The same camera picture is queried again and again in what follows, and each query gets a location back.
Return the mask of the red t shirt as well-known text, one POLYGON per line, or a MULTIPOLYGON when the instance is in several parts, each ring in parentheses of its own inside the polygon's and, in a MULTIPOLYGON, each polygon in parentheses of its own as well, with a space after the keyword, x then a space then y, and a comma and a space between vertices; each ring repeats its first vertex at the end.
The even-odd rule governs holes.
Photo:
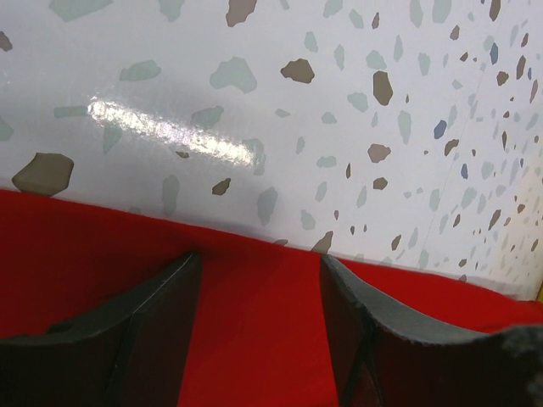
MULTIPOLYGON (((42 335, 134 288, 185 254, 202 262, 175 406, 342 406, 323 314, 322 243, 285 248, 21 192, 1 194, 1 341, 42 335)), ((440 321, 482 333, 542 327, 542 307, 464 280, 339 261, 440 321)))

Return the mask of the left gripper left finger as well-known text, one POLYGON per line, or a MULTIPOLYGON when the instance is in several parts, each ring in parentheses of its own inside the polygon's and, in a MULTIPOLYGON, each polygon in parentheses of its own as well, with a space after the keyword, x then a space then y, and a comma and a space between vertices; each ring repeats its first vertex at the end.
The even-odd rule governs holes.
POLYGON ((3 406, 175 406, 202 279, 196 253, 42 335, 1 341, 3 406))

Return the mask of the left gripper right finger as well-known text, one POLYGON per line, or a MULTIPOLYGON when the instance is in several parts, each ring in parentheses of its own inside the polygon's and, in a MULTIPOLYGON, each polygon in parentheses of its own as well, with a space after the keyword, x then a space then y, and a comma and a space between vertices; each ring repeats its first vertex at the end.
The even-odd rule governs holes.
POLYGON ((327 343, 342 406, 540 406, 542 327, 482 333, 425 315, 323 255, 327 343))

